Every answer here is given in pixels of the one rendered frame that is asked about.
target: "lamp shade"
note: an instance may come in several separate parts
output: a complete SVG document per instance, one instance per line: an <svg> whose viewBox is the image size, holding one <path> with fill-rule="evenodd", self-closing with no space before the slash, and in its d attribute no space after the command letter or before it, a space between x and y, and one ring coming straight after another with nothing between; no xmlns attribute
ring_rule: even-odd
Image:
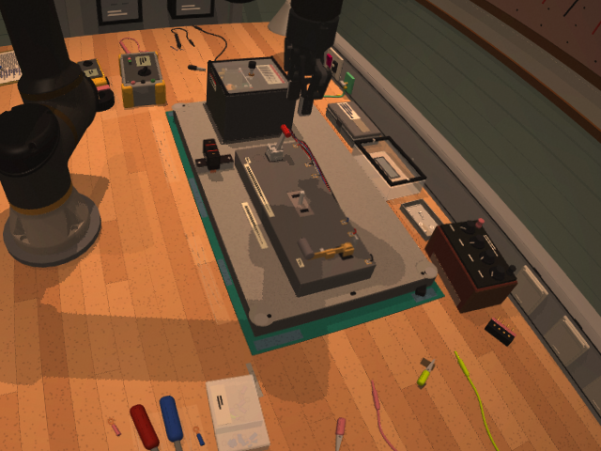
<svg viewBox="0 0 601 451"><path fill-rule="evenodd" d="M285 36L285 31L288 28L288 15L290 14L290 0L285 0L284 4L278 11L278 13L273 16L271 22L268 26L268 29L275 33L276 35Z"/></svg>

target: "black cable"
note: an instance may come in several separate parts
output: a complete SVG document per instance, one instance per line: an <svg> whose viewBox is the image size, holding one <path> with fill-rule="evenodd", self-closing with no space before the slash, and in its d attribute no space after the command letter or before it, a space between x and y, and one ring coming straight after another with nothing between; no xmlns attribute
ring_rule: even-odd
<svg viewBox="0 0 601 451"><path fill-rule="evenodd" d="M192 40L191 40L190 38L188 38L188 30L186 30L185 28L176 27L176 28L172 28L172 29L171 29L171 32L172 32L174 35L176 35L176 43L177 43L177 48L178 48L179 50L181 50L181 41L179 40L179 36L177 35L177 33L176 33L176 31L175 31L175 30L181 30L181 31L185 32L185 33L186 33L186 39L188 40L188 42L189 42L189 43L192 45L192 47L196 47L196 46L194 45L194 43L192 42Z"/></svg>
<svg viewBox="0 0 601 451"><path fill-rule="evenodd" d="M225 47L223 47L223 50L220 54L217 55L217 57L215 57L215 61L217 61L217 59L223 54L223 52L225 52L225 49L227 49L227 41L219 36L219 35L213 35L212 33L209 33L208 31L203 30L202 28L196 26L196 25L192 25L193 28L196 28L198 31L202 31L203 33L207 33L208 35L214 36L216 38L220 38L223 42L225 42Z"/></svg>

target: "blue screwdriver handle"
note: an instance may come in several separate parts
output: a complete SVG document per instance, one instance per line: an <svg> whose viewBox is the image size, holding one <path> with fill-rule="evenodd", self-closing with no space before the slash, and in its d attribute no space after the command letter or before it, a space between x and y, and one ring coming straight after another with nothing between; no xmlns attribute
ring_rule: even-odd
<svg viewBox="0 0 601 451"><path fill-rule="evenodd" d="M162 419L165 422L169 442L180 441L184 438L184 431L181 429L176 401L173 397L162 397L159 404L161 404Z"/></svg>

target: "multimeter screen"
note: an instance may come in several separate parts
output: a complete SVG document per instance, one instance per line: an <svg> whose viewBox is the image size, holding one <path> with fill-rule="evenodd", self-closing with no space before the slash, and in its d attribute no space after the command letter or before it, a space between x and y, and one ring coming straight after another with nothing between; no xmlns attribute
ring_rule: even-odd
<svg viewBox="0 0 601 451"><path fill-rule="evenodd" d="M150 56L136 56L135 57L135 65L140 68L142 66L150 66L152 61L150 60Z"/></svg>

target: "green connector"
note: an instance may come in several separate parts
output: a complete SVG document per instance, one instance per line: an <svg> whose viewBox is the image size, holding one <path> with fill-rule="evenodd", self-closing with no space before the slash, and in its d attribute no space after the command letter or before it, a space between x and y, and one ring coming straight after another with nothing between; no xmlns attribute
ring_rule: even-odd
<svg viewBox="0 0 601 451"><path fill-rule="evenodd" d="M345 92L349 96L352 96L353 95L353 87L355 85L355 77L353 77L350 74L350 72L347 72L347 75L345 75L345 84L347 85L347 89L345 89Z"/></svg>

